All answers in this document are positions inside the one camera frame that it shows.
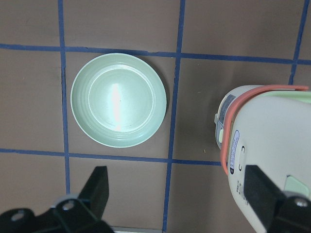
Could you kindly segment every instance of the bolt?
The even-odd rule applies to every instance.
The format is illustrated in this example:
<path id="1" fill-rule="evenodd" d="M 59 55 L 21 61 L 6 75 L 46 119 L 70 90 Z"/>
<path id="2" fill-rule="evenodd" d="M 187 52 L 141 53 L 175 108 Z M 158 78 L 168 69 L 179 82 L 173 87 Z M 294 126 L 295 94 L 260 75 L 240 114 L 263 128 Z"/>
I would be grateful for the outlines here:
<path id="1" fill-rule="evenodd" d="M 68 201 L 63 205 L 63 210 L 68 211 L 74 207 L 74 202 L 72 200 Z"/>
<path id="2" fill-rule="evenodd" d="M 307 207 L 308 206 L 307 201 L 303 198 L 296 198 L 294 201 L 295 201 L 297 206 L 300 206 L 300 207 Z"/>
<path id="3" fill-rule="evenodd" d="M 24 217 L 25 213 L 23 210 L 19 210 L 16 214 L 11 217 L 11 221 L 15 222 Z"/>

